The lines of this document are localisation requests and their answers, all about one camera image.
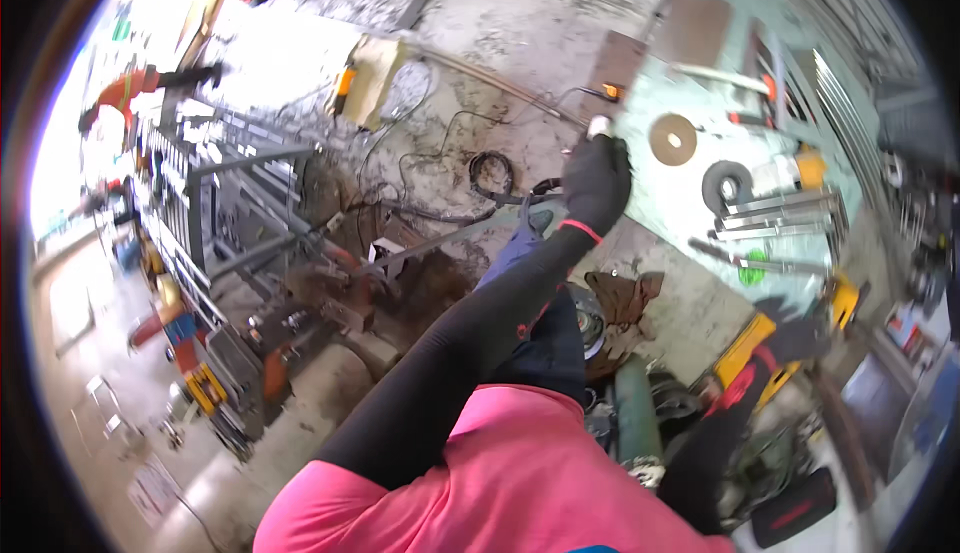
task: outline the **person in orange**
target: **person in orange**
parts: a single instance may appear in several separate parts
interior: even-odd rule
[[[127,72],[107,85],[97,102],[90,109],[79,116],[78,128],[84,136],[90,132],[93,123],[100,114],[100,106],[109,105],[116,108],[126,120],[126,129],[129,130],[134,121],[134,114],[130,110],[130,102],[141,92],[154,92],[157,89],[196,87],[208,80],[213,80],[213,86],[220,85],[220,78],[224,72],[224,65],[218,61],[205,67],[191,67],[178,72],[158,72],[155,65],[148,65],[145,69]]]

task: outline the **cloth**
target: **cloth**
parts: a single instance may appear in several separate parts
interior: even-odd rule
[[[660,295],[664,273],[650,271],[630,280],[606,271],[589,271],[583,279],[596,295],[606,321],[603,347],[586,364],[586,381],[593,383],[615,373],[642,341],[653,340],[649,326],[641,327],[639,322],[647,304]]]
[[[583,279],[596,293],[607,324],[629,326],[641,320],[643,309],[660,295],[664,285],[662,271],[650,271],[636,280],[605,271],[589,271]]]
[[[489,283],[532,253],[544,238],[531,229],[526,206],[520,223],[507,246],[503,247],[476,288]],[[486,384],[527,384],[567,395],[584,403],[585,379],[584,340],[577,323],[577,306],[566,286],[534,322],[527,337],[516,346],[510,359],[503,362],[486,379]]]
[[[478,388],[443,461],[393,491],[311,462],[273,500],[253,550],[733,551],[726,537],[697,534],[612,462],[584,429],[580,405],[557,392]]]
[[[101,91],[100,96],[97,97],[97,106],[109,105],[118,110],[123,114],[126,128],[129,129],[134,122],[130,102],[141,92],[156,91],[159,79],[160,74],[152,65],[147,66],[147,69],[128,72]]]

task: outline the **grinding wheel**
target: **grinding wheel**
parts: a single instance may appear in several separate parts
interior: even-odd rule
[[[754,199],[754,178],[742,163],[717,161],[703,172],[703,203],[717,217],[727,215],[728,205]]]
[[[697,150],[697,129],[683,115],[661,115],[650,127],[650,149],[664,165],[684,165]]]

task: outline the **black glove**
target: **black glove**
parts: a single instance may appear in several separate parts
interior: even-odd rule
[[[630,162],[621,138],[597,134],[581,140],[563,166],[567,219],[582,222],[597,235],[617,223],[630,199]]]
[[[791,361],[823,357],[831,350],[830,327],[824,319],[802,318],[779,322],[774,333],[761,343],[770,350],[777,366]]]

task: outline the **welding cable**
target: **welding cable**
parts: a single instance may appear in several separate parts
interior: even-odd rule
[[[483,166],[487,162],[497,162],[503,168],[504,174],[506,174],[506,184],[504,184],[503,192],[496,193],[492,190],[484,188],[478,183],[480,179],[480,171],[483,169]],[[502,208],[503,206],[518,206],[523,203],[523,200],[526,197],[518,197],[517,195],[510,194],[514,190],[514,167],[510,163],[510,159],[507,155],[503,154],[500,151],[482,151],[475,154],[470,158],[469,163],[466,164],[466,172],[470,177],[470,190],[476,194],[490,199],[496,203],[495,209]],[[547,199],[555,199],[560,197],[559,194],[548,195],[547,192],[554,190],[560,186],[560,179],[558,177],[548,177],[543,179],[530,189],[529,197],[532,197],[530,203],[531,205],[536,205],[546,201]]]
[[[574,86],[572,88],[568,88],[567,90],[560,93],[559,97],[557,98],[557,101],[553,103],[552,107],[558,107],[560,103],[564,102],[564,99],[570,96],[570,93],[577,92],[577,91],[590,93],[588,89],[584,90],[583,86]],[[517,123],[517,120],[521,119],[522,115],[524,115],[526,111],[529,110],[535,102],[546,103],[546,97],[538,97],[534,101],[531,101],[530,103],[523,105],[523,108],[520,110],[520,112],[517,115],[514,115],[513,118],[510,120],[501,120],[496,117],[491,117],[489,115],[484,115],[483,113],[472,111],[470,109],[460,109],[459,111],[454,113],[453,117],[451,117],[450,121],[446,124],[446,131],[443,133],[443,140],[439,142],[439,151],[437,151],[436,153],[407,152],[402,154],[400,156],[400,159],[396,161],[396,167],[400,173],[400,182],[403,184],[403,195],[400,197],[400,200],[402,202],[406,202],[407,194],[409,192],[407,177],[406,175],[403,174],[403,160],[410,157],[434,160],[434,161],[439,161],[443,159],[444,150],[447,148],[447,141],[450,138],[450,129],[453,128],[453,124],[456,122],[457,118],[460,115],[472,115],[474,117],[479,117],[480,119],[486,120],[487,122],[492,122],[493,124],[496,124],[498,126],[511,126],[512,124]]]

